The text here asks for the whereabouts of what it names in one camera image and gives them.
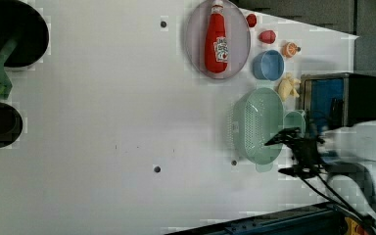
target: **white tabletop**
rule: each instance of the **white tabletop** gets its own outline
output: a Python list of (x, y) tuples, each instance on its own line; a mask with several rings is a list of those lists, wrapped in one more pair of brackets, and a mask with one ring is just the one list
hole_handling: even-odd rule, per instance
[[(294, 41), (303, 51), (286, 71), (295, 77), (352, 71), (354, 37), (257, 14), (249, 62), (214, 81), (184, 51), (200, 2), (33, 2), (51, 26), (51, 48), (34, 70), (11, 72), (8, 103), (26, 129), (0, 149), (0, 234), (164, 234), (321, 202), (277, 173), (290, 163), (286, 150), (267, 173), (232, 166), (227, 119), (255, 88), (259, 52)], [(257, 41), (264, 29), (277, 31), (269, 47)]]

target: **ketchup bottle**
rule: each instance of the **ketchup bottle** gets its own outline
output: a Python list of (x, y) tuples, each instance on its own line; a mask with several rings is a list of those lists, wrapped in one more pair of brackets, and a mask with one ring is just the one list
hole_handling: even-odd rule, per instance
[(209, 29), (205, 45), (205, 62), (208, 71), (220, 73), (225, 71), (228, 63), (228, 46), (225, 37), (222, 0), (212, 3)]

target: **red toy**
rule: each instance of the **red toy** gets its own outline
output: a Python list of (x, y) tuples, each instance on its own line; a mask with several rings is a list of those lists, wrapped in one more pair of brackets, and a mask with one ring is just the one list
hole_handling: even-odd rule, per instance
[(249, 27), (254, 27), (258, 23), (258, 18), (256, 17), (255, 14), (249, 14), (246, 17), (247, 24), (249, 24)]
[(272, 44), (276, 40), (276, 33), (274, 33), (273, 30), (267, 30), (264, 31), (260, 34), (258, 39), (261, 42), (267, 43), (267, 44)]

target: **frying pan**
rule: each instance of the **frying pan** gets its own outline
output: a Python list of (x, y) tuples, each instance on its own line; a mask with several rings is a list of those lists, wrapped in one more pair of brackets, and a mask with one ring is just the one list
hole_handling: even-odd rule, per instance
[(5, 63), (5, 67), (30, 66), (47, 50), (49, 32), (41, 15), (21, 1), (0, 0), (0, 51), (20, 25), (24, 29), (23, 35), (18, 40), (17, 48)]

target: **mint green colander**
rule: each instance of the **mint green colander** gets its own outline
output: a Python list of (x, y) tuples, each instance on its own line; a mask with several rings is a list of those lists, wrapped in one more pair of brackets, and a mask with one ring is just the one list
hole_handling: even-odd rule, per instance
[(264, 146), (283, 129), (283, 104), (270, 88), (259, 88), (234, 106), (232, 134), (241, 157), (257, 165), (269, 165), (280, 154), (281, 145)]

